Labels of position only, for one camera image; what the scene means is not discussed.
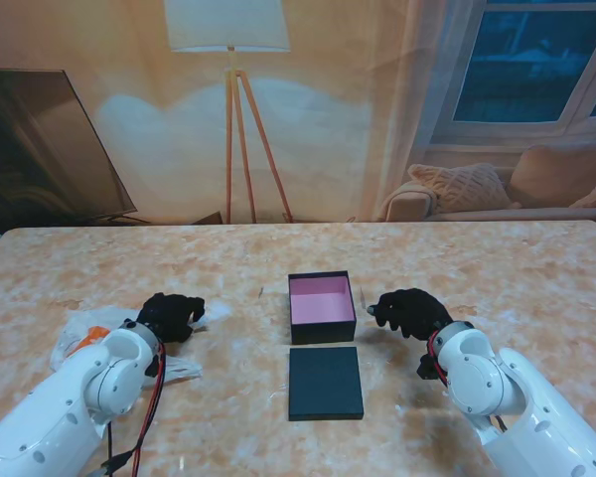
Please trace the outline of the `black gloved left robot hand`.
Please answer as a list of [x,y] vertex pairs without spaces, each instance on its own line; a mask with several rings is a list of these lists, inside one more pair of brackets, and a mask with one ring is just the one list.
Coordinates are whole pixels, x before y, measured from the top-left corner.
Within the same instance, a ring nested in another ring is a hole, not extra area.
[[204,315],[203,298],[159,292],[143,304],[136,321],[164,344],[185,343],[193,334],[192,323]]

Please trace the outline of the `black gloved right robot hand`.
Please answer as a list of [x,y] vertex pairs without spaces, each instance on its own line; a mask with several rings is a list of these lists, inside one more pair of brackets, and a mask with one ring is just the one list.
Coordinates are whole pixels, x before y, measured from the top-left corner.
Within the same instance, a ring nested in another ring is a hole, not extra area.
[[402,336],[428,341],[453,322],[445,306],[430,293],[418,289],[398,289],[383,294],[377,304],[368,307],[379,327],[389,326]]

